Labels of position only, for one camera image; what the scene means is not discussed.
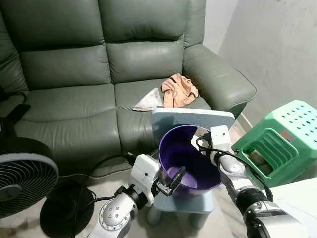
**sofa backrest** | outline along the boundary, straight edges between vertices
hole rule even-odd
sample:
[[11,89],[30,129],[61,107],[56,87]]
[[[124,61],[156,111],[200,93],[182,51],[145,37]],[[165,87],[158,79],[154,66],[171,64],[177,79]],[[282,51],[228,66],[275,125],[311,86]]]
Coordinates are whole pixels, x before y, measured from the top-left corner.
[[201,43],[206,0],[0,0],[6,91],[167,78]]

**white cloth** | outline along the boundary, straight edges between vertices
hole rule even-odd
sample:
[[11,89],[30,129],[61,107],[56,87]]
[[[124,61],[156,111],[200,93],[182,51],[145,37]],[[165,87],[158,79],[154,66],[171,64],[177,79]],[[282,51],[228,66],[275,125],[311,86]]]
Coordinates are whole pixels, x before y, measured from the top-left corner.
[[158,88],[152,89],[133,108],[135,111],[151,111],[157,107],[164,107]]

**floor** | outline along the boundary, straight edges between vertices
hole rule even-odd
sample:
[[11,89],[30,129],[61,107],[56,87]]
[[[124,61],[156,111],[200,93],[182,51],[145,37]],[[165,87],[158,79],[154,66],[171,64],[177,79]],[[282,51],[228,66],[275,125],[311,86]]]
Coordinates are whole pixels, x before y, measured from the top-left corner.
[[[234,143],[244,135],[238,122],[230,130]],[[99,196],[112,195],[121,185],[127,185],[130,170],[114,173],[110,176],[95,179],[90,189]],[[246,229],[242,216],[221,185],[213,190],[215,210],[208,216],[201,229],[189,225],[187,214],[164,213],[157,226],[146,221],[148,208],[143,209],[132,223],[126,238],[246,238]],[[29,209],[0,220],[0,238],[40,238],[46,237],[39,224],[39,214],[45,199]],[[95,204],[94,214],[88,226],[76,237],[86,238],[97,222],[97,216],[104,203]]]

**beige cloth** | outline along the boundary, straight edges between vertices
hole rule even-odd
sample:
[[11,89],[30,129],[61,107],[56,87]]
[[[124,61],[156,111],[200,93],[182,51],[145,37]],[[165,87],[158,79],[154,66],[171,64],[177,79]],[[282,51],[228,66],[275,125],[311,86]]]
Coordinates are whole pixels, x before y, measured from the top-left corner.
[[190,79],[178,74],[165,80],[162,84],[164,94],[164,107],[180,108],[190,104],[198,97],[197,88]]

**fan base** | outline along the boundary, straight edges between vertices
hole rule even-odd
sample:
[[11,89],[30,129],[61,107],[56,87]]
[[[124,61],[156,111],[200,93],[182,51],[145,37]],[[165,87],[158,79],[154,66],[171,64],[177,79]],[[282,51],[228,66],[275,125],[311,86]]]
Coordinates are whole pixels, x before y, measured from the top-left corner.
[[[62,185],[49,194],[40,213],[41,228],[47,236],[71,237],[79,192],[80,184],[72,183]],[[79,204],[79,212],[93,199],[92,193],[85,187]],[[91,205],[85,212],[78,215],[76,234],[87,226],[93,212],[94,205]]]

